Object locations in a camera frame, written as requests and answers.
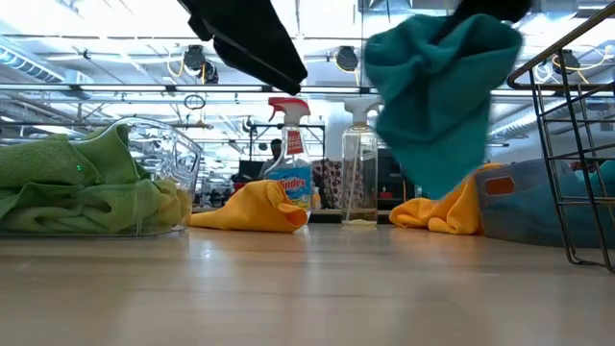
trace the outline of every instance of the clear plastic bin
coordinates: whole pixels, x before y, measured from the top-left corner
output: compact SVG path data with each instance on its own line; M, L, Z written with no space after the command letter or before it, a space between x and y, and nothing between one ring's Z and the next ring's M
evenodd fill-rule
M586 190L580 179L564 161L555 161L556 177L564 196L581 197ZM480 218L485 235L501 240L534 245L562 246L561 224L543 160L514 163L499 169L479 172L476 176ZM607 185L615 192L615 185ZM602 195L594 185L597 196ZM600 209L606 221L608 210ZM570 233L578 247L598 247L594 219L587 207L566 209ZM608 230L612 227L603 223ZM610 246L615 239L609 237Z
M198 144L136 117L86 132L0 137L0 235L137 236L186 227Z

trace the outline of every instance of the wooden table surface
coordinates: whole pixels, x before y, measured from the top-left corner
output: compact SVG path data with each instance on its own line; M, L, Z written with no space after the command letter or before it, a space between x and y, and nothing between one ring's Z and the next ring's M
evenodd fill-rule
M0 240L7 346L612 345L615 277L424 231Z

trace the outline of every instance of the bottle nozzle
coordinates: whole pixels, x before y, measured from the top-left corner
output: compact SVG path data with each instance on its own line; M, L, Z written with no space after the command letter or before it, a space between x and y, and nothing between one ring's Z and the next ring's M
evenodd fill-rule
M284 112L284 124L299 124L301 117L310 115L308 103L294 97L270 97L269 105L273 107L273 115L276 111Z
M367 122L367 112L377 110L381 98L363 97L344 100L344 110L353 114L353 122Z

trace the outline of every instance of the bottle label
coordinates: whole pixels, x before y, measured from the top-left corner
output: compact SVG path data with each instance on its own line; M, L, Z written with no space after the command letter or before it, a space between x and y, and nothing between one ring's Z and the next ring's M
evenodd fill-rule
M299 131L288 131L288 155L302 154L304 147L301 145L301 133Z
M275 170L267 179L279 181L293 205L309 210L311 201L311 167Z

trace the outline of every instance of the person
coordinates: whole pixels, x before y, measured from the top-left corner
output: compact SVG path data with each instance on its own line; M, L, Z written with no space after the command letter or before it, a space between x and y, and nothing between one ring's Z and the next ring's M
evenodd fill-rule
M273 159L267 160L262 165L262 168L260 169L260 173L258 173L258 178L259 179L264 179L265 172L267 171L267 169L271 168L271 166L274 163L276 163L276 161L280 157L280 154L282 153L282 140L281 139L276 138L276 139L272 140L271 143L270 143L270 146L271 146L271 154L273 154Z

